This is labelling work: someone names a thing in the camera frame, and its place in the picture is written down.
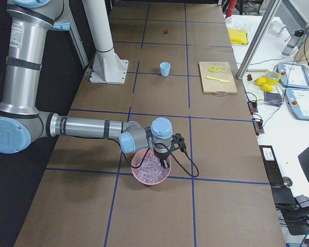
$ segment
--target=cutting board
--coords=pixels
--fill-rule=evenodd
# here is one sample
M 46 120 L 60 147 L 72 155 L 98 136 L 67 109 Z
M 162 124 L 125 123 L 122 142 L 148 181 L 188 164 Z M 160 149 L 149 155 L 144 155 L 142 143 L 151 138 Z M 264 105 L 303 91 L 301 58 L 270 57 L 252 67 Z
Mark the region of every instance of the cutting board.
M 211 72 L 210 66 L 223 66 L 227 68 L 226 72 Z M 200 79 L 202 91 L 207 94 L 236 94 L 237 88 L 231 68 L 228 62 L 199 62 Z M 230 82 L 220 82 L 207 79 L 206 76 L 212 76 L 219 79 L 229 80 Z

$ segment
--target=brown table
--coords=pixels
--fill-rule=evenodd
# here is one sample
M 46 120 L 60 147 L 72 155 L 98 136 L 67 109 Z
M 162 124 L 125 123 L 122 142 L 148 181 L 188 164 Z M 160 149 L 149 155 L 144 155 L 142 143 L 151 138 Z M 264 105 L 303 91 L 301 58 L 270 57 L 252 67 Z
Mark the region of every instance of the brown table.
M 237 72 L 221 6 L 116 2 L 110 25 L 126 82 L 85 76 L 69 116 L 144 126 L 167 117 L 200 176 L 173 162 L 168 179 L 145 186 L 115 143 L 60 137 L 15 246 L 284 246 L 242 82 L 236 95 L 201 91 L 199 61 Z

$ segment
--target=bottle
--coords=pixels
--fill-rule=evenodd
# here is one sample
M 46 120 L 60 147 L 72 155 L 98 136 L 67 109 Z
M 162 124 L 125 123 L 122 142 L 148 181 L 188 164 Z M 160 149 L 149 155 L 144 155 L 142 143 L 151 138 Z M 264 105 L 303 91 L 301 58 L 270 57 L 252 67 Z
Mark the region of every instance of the bottle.
M 296 30 L 295 33 L 292 35 L 291 39 L 289 40 L 288 44 L 285 46 L 284 50 L 282 51 L 283 55 L 290 55 L 294 49 L 294 47 L 299 42 L 300 38 L 304 35 L 304 30 Z

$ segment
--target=red tube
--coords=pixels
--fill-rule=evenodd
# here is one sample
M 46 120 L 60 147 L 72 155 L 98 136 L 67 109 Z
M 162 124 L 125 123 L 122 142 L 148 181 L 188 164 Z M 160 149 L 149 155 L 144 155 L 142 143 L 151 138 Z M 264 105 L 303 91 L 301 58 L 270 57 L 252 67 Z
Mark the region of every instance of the red tube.
M 237 2 L 237 0 L 230 0 L 229 7 L 228 7 L 228 10 L 227 10 L 227 13 L 226 13 L 226 18 L 228 18 L 232 15 L 233 9 L 236 6 L 236 2 Z

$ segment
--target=blue cup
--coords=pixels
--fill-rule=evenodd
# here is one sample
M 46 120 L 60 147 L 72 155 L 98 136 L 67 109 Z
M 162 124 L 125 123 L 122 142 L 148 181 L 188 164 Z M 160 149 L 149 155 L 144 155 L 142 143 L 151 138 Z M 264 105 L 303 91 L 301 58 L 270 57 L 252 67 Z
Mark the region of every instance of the blue cup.
M 162 62 L 160 64 L 160 73 L 162 76 L 168 76 L 170 70 L 170 63 Z

